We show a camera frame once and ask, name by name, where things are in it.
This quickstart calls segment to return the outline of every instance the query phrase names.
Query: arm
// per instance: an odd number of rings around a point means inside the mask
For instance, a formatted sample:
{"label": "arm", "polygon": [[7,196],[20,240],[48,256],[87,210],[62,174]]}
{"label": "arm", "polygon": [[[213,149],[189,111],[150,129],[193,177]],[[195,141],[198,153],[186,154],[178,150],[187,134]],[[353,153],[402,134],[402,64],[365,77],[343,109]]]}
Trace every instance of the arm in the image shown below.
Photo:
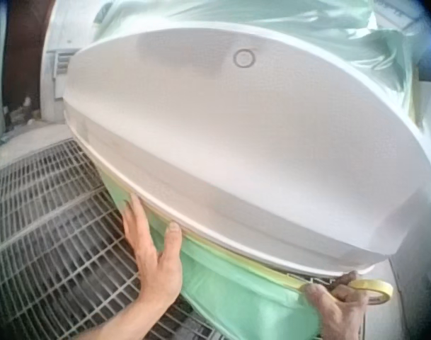
{"label": "arm", "polygon": [[179,259],[182,232],[172,222],[165,234],[165,249],[158,254],[149,233],[149,223],[137,196],[122,214],[125,236],[134,249],[142,277],[139,297],[105,324],[90,329],[79,340],[143,339],[179,295],[182,263]]}

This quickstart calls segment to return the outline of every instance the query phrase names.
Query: hand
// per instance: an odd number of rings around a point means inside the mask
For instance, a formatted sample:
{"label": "hand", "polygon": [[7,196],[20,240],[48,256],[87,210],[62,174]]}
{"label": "hand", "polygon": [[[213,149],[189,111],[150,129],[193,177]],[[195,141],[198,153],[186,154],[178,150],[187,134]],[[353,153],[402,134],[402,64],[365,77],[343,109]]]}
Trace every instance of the hand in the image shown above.
{"label": "hand", "polygon": [[356,279],[354,271],[341,276],[328,288],[331,294],[323,285],[304,287],[306,298],[321,313],[324,340],[358,340],[369,298],[365,291],[347,286]]}
{"label": "hand", "polygon": [[127,241],[137,260],[141,290],[139,301],[168,308],[182,288],[182,263],[179,253],[182,232],[176,222],[170,223],[165,233],[165,249],[159,254],[152,242],[149,223],[136,195],[127,204],[122,220]]}

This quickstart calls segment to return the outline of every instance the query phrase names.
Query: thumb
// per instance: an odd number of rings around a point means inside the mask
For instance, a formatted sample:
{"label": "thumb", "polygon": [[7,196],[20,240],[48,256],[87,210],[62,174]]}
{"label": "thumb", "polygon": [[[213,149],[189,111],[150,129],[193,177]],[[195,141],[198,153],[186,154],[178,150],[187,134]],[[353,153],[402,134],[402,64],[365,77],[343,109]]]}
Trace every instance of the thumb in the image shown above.
{"label": "thumb", "polygon": [[310,283],[303,287],[303,291],[308,301],[322,314],[322,317],[332,315],[338,308],[335,298],[323,285]]}
{"label": "thumb", "polygon": [[176,222],[171,222],[166,228],[165,249],[163,259],[165,261],[179,259],[180,247],[182,246],[182,230]]}

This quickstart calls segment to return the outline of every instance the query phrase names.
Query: floor grate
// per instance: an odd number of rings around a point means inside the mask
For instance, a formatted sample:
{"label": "floor grate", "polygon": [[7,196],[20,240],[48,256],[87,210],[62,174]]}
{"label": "floor grate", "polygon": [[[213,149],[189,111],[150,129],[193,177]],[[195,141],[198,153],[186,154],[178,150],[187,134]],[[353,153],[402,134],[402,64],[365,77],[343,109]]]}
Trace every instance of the floor grate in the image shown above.
{"label": "floor grate", "polygon": [[[120,214],[73,140],[0,169],[0,325],[7,339],[72,338],[128,306],[139,286]],[[182,297],[145,339],[226,340]]]}

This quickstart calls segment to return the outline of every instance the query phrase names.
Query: protective plastic sheet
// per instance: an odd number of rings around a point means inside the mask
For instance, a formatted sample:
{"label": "protective plastic sheet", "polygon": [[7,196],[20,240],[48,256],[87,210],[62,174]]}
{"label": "protective plastic sheet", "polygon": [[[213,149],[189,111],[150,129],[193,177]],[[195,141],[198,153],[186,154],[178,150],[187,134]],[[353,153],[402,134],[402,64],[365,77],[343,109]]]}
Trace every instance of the protective plastic sheet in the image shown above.
{"label": "protective plastic sheet", "polygon": [[[369,0],[116,1],[102,19],[97,39],[135,33],[158,21],[241,23],[293,35],[365,73],[403,115],[418,123],[411,100],[410,49],[399,32],[377,29]],[[104,174],[103,180],[122,209],[127,192]],[[165,224],[151,211],[149,221],[161,248]],[[303,340],[317,333],[317,311],[300,292],[250,270],[228,251],[186,238],[181,258],[183,295],[231,340]]]}
{"label": "protective plastic sheet", "polygon": [[365,73],[419,126],[412,100],[410,45],[378,29],[369,0],[115,1],[96,39],[134,33],[157,21],[218,21],[268,28],[332,52]]}

